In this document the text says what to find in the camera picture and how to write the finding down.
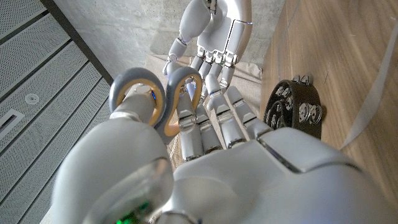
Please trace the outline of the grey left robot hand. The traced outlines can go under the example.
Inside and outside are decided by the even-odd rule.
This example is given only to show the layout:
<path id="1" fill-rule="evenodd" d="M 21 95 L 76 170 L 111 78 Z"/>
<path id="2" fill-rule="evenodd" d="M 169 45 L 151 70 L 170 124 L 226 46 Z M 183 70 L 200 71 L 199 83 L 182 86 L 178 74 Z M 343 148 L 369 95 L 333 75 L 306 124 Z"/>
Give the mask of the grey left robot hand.
<path id="1" fill-rule="evenodd" d="M 149 88 L 68 153 L 54 223 L 396 223 L 397 210 L 351 159 L 290 128 L 172 169 L 148 120 Z"/>

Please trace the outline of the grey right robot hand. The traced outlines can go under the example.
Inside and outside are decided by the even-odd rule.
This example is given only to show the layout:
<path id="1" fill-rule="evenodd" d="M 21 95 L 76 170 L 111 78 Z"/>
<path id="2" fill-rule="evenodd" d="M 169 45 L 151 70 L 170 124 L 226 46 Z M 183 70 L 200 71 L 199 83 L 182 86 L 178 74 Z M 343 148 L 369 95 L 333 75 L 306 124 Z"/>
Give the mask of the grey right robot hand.
<path id="1" fill-rule="evenodd" d="M 251 0 L 191 0 L 184 10 L 179 35 L 168 52 L 162 72 L 170 76 L 178 69 L 178 59 L 196 38 L 197 55 L 190 66 L 203 80 L 208 75 L 221 76 L 221 91 L 226 91 L 251 33 Z"/>

